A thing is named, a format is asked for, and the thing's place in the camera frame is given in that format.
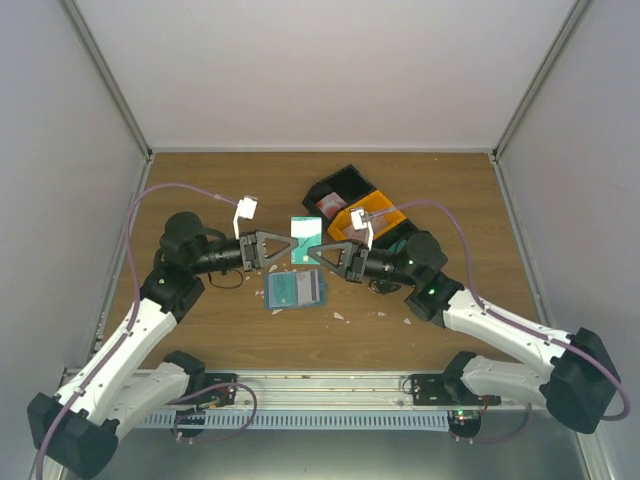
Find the blue card holder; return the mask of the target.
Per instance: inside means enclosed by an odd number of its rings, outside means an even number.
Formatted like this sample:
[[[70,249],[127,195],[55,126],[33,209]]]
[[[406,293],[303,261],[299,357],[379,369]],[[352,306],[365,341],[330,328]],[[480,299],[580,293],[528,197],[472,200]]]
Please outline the blue card holder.
[[[328,284],[319,269],[269,273],[264,279],[266,310],[300,309],[324,306]]]

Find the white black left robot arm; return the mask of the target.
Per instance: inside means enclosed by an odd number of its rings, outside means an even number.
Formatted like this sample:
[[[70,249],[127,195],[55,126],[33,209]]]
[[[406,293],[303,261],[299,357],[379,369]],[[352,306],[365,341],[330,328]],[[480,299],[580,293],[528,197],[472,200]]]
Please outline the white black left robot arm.
[[[37,394],[27,408],[37,449],[34,478],[52,461],[82,479],[92,479],[113,458],[121,441],[165,404],[203,398],[203,365],[175,352],[133,386],[141,362],[171,333],[205,290],[203,275],[263,269],[298,245],[295,238],[265,231],[228,238],[203,225],[192,212],[169,218],[153,268],[134,284],[134,300],[101,349],[55,394]]]

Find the teal credit card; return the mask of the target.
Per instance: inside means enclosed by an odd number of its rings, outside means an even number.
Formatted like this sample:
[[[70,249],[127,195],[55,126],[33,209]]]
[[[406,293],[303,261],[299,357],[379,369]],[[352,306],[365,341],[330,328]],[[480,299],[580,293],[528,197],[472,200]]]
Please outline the teal credit card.
[[[265,277],[264,300],[269,310],[298,306],[296,273],[270,273]]]
[[[310,216],[292,217],[290,236],[298,241],[298,246],[291,252],[291,263],[294,265],[318,265],[318,262],[309,255],[308,250],[322,243],[322,219]]]

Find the white pink credit card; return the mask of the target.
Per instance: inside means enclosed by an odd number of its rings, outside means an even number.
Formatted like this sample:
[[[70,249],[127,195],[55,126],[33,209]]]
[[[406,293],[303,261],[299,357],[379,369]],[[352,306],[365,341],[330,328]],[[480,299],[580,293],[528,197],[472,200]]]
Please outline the white pink credit card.
[[[308,270],[296,274],[297,302],[299,305],[315,304],[320,300],[319,272]]]

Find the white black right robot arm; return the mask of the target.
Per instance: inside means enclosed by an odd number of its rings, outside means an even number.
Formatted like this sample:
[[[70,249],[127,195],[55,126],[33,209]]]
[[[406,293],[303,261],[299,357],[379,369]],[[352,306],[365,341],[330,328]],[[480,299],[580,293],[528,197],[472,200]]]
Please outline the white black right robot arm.
[[[419,319],[472,336],[510,356],[500,362],[457,354],[445,369],[443,393],[464,405],[500,396],[545,408],[571,430],[592,434],[613,400],[620,376],[598,334],[546,327],[499,308],[449,278],[438,241],[418,231],[396,252],[347,240],[314,246],[311,258],[352,283],[365,279],[408,285],[405,303]]]

